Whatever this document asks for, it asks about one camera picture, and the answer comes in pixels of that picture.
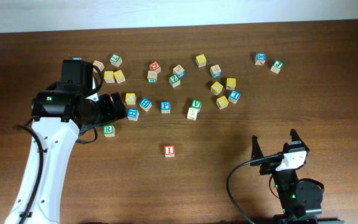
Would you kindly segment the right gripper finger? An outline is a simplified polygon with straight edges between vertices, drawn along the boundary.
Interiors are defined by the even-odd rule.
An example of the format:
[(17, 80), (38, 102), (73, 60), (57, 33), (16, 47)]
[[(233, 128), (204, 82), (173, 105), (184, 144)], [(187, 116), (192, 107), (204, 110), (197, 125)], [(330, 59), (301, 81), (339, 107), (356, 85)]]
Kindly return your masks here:
[(251, 152), (251, 160), (257, 160), (263, 158), (262, 150), (259, 146), (258, 137), (253, 135), (252, 136), (252, 152)]
[(305, 146), (304, 142), (302, 141), (301, 137), (298, 135), (298, 133), (295, 129), (290, 130), (290, 136), (291, 136), (291, 141), (289, 142), (289, 145)]

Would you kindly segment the yellow letter C block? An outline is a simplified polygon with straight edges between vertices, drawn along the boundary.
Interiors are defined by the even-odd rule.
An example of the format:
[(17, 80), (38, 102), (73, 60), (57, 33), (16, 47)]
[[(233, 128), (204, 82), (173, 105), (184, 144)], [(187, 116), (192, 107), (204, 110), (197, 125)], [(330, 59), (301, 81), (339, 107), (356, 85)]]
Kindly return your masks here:
[(135, 105), (136, 99), (135, 93), (126, 93), (125, 101), (127, 105)]

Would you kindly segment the green letter R block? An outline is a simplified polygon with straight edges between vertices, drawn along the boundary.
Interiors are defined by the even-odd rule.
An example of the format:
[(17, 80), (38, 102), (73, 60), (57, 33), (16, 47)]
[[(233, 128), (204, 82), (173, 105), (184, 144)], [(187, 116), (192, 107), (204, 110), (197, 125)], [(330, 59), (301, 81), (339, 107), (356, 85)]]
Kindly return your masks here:
[(104, 125), (103, 135), (107, 138), (114, 137), (116, 135), (115, 127), (113, 125)]

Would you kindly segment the red letter I block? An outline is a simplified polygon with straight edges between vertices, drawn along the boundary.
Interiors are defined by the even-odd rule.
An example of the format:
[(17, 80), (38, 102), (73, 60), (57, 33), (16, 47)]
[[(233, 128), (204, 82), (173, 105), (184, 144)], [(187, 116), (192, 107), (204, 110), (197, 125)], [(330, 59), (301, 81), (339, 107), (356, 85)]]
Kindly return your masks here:
[(164, 146), (164, 155), (165, 155), (165, 157), (175, 157), (175, 147), (174, 146)]

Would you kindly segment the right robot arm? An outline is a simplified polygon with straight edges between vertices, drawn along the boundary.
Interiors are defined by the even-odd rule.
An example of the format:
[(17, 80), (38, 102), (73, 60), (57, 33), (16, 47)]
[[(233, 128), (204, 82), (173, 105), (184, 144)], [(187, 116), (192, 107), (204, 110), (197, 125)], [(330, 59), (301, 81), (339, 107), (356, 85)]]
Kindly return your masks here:
[(275, 223), (344, 223), (337, 218), (319, 219), (322, 214), (324, 185), (313, 179), (299, 179), (297, 170), (306, 164), (310, 152), (295, 129), (290, 130), (291, 141), (281, 152), (264, 156), (258, 137), (252, 137), (251, 166), (260, 167), (260, 175), (269, 175), (274, 181), (283, 209), (273, 217)]

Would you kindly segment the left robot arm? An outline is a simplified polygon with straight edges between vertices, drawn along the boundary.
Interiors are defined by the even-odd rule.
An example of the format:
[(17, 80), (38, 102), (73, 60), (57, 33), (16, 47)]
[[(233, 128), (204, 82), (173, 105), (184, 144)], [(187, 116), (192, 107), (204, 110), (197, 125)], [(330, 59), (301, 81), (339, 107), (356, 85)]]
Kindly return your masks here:
[(59, 223), (70, 154), (89, 130), (126, 117), (118, 93), (99, 96), (103, 74), (96, 63), (64, 60), (60, 81), (33, 99), (31, 119), (19, 126), (32, 137), (21, 187), (6, 223)]

